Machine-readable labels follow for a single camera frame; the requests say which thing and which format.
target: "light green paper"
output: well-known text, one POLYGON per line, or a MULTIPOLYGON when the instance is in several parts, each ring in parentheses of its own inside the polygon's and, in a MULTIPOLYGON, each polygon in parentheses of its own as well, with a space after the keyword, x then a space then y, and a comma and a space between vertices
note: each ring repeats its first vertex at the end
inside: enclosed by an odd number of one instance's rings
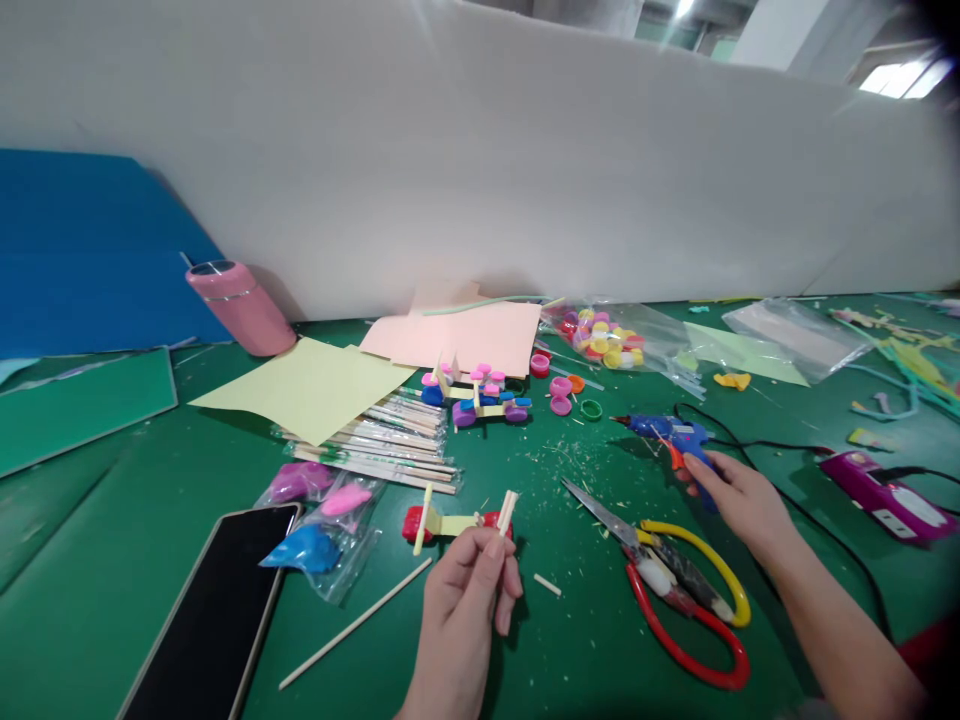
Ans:
POLYGON ((414 369, 352 346, 301 338, 292 349, 190 405, 256 413, 319 446, 414 369))
POLYGON ((0 397, 0 477, 177 406, 166 349, 0 397))
POLYGON ((810 387, 775 344, 714 328, 684 323, 698 360, 715 362, 752 375, 810 387))

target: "hand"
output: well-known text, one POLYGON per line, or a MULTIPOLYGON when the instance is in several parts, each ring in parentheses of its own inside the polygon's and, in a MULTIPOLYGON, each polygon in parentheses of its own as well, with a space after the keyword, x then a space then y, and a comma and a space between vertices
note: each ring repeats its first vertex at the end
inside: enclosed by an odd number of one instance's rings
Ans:
POLYGON ((789 552, 800 539, 777 489, 756 470, 723 453, 706 451, 719 475, 698 458, 685 453, 685 469, 677 478, 689 483, 688 495, 699 495, 696 479, 713 495, 723 519, 763 564, 789 552))
POLYGON ((453 541, 427 578, 417 666, 399 717, 474 720, 490 667, 490 621, 510 633, 523 595, 516 546, 494 528, 470 528, 453 541))

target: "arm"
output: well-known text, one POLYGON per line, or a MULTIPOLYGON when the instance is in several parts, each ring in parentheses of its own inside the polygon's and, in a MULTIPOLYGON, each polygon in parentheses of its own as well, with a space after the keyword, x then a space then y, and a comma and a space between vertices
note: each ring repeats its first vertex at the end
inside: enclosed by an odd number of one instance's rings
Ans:
POLYGON ((515 552, 495 528, 470 528, 430 573, 417 664, 398 720, 480 715, 493 629, 509 635, 513 608, 523 595, 515 552))
POLYGON ((827 701, 845 720, 915 717, 925 698, 920 682, 800 536, 776 488, 733 458, 707 454, 723 479, 689 454, 680 479, 695 478, 713 495, 770 574, 827 701))

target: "red scissor handle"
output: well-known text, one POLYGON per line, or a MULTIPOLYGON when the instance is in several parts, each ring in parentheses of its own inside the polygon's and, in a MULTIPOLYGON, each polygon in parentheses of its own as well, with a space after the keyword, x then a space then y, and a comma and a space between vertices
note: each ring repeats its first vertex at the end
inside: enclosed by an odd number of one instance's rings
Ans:
POLYGON ((660 624, 660 620, 653 610, 653 605, 650 604, 650 598, 647 597, 647 591, 643 587, 640 573, 637 572, 633 563, 627 564, 627 576, 630 578, 633 594, 637 596, 640 610, 643 611, 643 616, 647 619, 653 634, 657 636, 660 644, 666 648, 674 660, 680 663, 684 670, 721 690, 743 690, 747 680, 750 679, 750 660, 747 657, 747 651, 743 649, 743 644, 719 618, 714 617, 699 605, 696 606, 693 613, 697 620, 719 635, 733 653, 733 670, 728 673, 701 665, 681 650, 680 646, 673 641, 673 638, 667 634, 663 625, 660 624))

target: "yellow scissor handle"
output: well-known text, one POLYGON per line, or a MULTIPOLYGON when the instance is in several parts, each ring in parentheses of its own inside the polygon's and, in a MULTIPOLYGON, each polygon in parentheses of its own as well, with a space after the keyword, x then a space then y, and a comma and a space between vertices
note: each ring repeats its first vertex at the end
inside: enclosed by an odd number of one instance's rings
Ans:
POLYGON ((743 585, 740 584, 737 576, 733 574, 733 570, 731 570, 730 566, 727 565, 723 558, 717 554, 716 550, 707 545, 692 532, 686 528, 680 527, 679 525, 656 522, 655 520, 643 520, 640 523, 640 529, 637 530, 637 538, 642 543, 652 545, 654 544, 653 538, 649 535, 649 533, 659 533, 661 535, 672 535, 674 537, 678 537, 681 540, 686 540, 688 543, 696 547, 697 550, 702 552, 706 556, 707 560, 712 562, 714 567, 720 571, 720 575, 723 577, 724 582, 727 583, 727 587, 730 588, 730 592, 733 594, 733 601, 736 605, 736 609, 733 613, 733 620, 730 621, 730 624, 734 627, 746 627, 750 624, 750 601, 747 600, 747 594, 743 591, 743 585))

